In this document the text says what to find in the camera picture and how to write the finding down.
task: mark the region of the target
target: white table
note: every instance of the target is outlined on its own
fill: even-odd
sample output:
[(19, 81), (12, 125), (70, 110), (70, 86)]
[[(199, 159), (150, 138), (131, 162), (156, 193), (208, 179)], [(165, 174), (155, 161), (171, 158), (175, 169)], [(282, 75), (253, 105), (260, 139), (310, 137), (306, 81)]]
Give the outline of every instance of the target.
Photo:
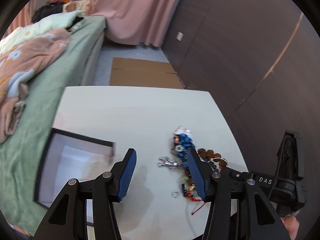
[(143, 87), (67, 87), (54, 127), (116, 143), (121, 160), (128, 148), (137, 165), (127, 196), (115, 203), (123, 240), (191, 240), (203, 234), (210, 204), (171, 197), (179, 191), (183, 170), (157, 167), (170, 156), (172, 135), (183, 125), (197, 148), (213, 149), (230, 168), (247, 171), (239, 147), (208, 92)]

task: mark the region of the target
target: black cable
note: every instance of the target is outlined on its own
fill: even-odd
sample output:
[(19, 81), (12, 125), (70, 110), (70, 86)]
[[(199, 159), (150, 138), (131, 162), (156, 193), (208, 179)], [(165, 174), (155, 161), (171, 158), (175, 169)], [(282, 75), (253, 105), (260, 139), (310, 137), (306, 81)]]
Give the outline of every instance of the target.
[(281, 151), (280, 151), (280, 154), (279, 154), (279, 157), (278, 157), (278, 164), (277, 164), (277, 168), (276, 168), (276, 173), (275, 173), (272, 185), (271, 185), (271, 189), (270, 189), (270, 192), (269, 192), (269, 195), (268, 195), (268, 199), (270, 199), (271, 193), (272, 193), (272, 191), (273, 191), (273, 189), (274, 189), (274, 187), (276, 185), (276, 181), (277, 181), (277, 178), (278, 178), (278, 175), (279, 175), (280, 165), (281, 165), (281, 161), (282, 161), (282, 155), (283, 155), (283, 149), (284, 149), (285, 141), (288, 138), (290, 140), (292, 140), (292, 142), (294, 143), (294, 140), (292, 139), (292, 137), (290, 135), (286, 135), (284, 137), (283, 142), (282, 142), (282, 146), (281, 146)]

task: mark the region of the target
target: pink curtain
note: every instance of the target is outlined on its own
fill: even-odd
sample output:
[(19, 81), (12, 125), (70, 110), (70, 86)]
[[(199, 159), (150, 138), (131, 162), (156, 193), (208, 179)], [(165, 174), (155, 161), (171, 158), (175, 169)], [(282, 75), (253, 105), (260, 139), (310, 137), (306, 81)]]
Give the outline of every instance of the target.
[(9, 35), (18, 27), (25, 27), (31, 24), (31, 18), (35, 12), (36, 0), (30, 0), (15, 17), (13, 22), (7, 29), (6, 34)]
[(114, 42), (161, 46), (177, 0), (91, 0), (90, 15), (107, 19)]

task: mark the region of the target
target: wardrobe door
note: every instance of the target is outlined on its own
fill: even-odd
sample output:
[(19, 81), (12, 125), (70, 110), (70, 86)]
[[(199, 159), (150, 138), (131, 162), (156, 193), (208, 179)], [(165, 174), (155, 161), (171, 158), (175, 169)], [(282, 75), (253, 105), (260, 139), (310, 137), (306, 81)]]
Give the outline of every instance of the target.
[[(208, 12), (209, 0), (180, 0), (168, 28), (162, 50), (173, 68), (178, 71), (181, 63)], [(181, 41), (177, 39), (182, 33)]]
[(178, 73), (185, 87), (209, 91), (230, 116), (274, 64), (300, 14), (291, 0), (211, 0)]
[(275, 173), (284, 131), (299, 132), (308, 198), (297, 215), (296, 240), (304, 239), (320, 214), (319, 51), (320, 38), (304, 16), (273, 73), (227, 119), (248, 170), (261, 173)]

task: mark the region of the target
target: open box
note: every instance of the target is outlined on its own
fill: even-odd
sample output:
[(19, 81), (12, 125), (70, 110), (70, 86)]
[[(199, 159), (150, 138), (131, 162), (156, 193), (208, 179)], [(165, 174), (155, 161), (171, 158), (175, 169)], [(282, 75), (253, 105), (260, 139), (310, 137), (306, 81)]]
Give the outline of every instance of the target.
[(113, 58), (110, 86), (184, 89), (170, 63)]
[[(34, 201), (49, 208), (69, 179), (95, 179), (111, 170), (113, 156), (113, 142), (52, 128), (38, 167)], [(87, 222), (93, 223), (92, 200), (87, 201)]]

